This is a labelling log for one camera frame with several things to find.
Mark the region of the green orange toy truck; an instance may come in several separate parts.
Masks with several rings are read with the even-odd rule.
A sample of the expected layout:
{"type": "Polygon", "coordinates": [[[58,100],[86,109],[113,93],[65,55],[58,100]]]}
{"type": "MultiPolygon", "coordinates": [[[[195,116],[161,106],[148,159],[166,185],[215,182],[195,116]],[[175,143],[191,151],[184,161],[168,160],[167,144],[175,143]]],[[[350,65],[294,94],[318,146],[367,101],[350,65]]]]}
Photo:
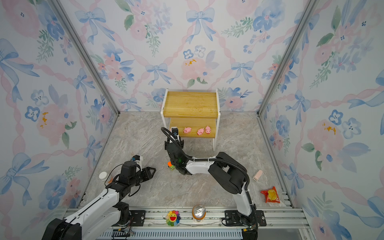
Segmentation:
{"type": "Polygon", "coordinates": [[[170,168],[170,170],[174,170],[174,169],[175,169],[175,166],[174,166],[174,165],[172,165],[172,163],[171,163],[171,162],[168,162],[168,167],[170,168]]]}

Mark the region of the pink toy pig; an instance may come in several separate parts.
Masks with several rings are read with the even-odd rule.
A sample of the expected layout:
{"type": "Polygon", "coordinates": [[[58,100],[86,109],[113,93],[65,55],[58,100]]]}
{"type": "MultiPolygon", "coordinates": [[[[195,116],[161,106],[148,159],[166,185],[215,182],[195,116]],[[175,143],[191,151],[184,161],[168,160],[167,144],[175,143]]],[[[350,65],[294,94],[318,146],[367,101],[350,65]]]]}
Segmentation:
{"type": "Polygon", "coordinates": [[[191,128],[191,127],[185,127],[184,130],[183,130],[183,132],[184,132],[185,134],[190,133],[191,131],[192,131],[192,128],[191,128]]]}
{"type": "Polygon", "coordinates": [[[205,132],[206,132],[206,134],[209,135],[211,133],[211,127],[210,126],[206,126],[205,132]]]}
{"type": "Polygon", "coordinates": [[[202,135],[204,132],[205,132],[205,129],[204,129],[204,128],[198,129],[198,131],[197,131],[197,135],[200,136],[200,135],[202,135]]]}

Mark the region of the right arm mounting base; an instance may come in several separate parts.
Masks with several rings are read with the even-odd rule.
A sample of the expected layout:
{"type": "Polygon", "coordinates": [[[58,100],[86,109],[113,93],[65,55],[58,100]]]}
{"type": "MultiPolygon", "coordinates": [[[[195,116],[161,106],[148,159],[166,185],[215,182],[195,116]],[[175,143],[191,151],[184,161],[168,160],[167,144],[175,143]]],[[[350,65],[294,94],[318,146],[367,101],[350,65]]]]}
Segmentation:
{"type": "MultiPolygon", "coordinates": [[[[240,221],[240,216],[236,210],[226,210],[224,211],[224,218],[222,221],[222,224],[226,225],[227,227],[240,227],[244,226],[240,221]]],[[[258,222],[259,227],[266,227],[267,221],[266,217],[263,211],[256,210],[256,220],[258,222]]]]}

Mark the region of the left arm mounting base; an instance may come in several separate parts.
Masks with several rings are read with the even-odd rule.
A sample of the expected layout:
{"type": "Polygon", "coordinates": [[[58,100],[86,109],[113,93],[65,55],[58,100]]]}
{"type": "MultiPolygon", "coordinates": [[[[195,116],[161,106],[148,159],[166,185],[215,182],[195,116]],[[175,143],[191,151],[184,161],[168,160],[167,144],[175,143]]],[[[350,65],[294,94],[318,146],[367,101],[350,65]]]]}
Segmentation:
{"type": "Polygon", "coordinates": [[[145,210],[124,210],[117,225],[121,227],[143,227],[146,218],[145,210]]]}

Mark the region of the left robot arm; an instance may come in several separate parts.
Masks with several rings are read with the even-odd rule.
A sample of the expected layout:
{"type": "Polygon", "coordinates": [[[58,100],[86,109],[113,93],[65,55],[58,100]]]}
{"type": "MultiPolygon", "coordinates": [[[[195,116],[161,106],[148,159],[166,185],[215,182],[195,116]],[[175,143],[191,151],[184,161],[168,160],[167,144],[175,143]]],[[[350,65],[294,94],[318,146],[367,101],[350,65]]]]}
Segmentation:
{"type": "Polygon", "coordinates": [[[131,226],[134,217],[123,199],[131,197],[131,189],[151,180],[155,172],[152,167],[142,169],[139,160],[123,163],[120,173],[95,199],[65,219],[52,220],[42,239],[95,240],[114,225],[131,226]]]}

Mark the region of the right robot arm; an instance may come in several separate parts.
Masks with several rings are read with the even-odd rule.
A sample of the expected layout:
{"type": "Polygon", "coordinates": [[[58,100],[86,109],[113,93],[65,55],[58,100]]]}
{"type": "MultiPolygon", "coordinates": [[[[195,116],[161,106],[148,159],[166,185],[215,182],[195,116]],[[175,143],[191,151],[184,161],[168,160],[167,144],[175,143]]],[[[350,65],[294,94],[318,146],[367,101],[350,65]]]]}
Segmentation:
{"type": "Polygon", "coordinates": [[[179,173],[211,175],[225,191],[233,195],[241,218],[251,222],[256,217],[256,207],[248,190],[250,178],[247,170],[228,154],[220,152],[212,158],[194,158],[187,155],[182,144],[175,140],[165,141],[165,150],[179,173]]]}

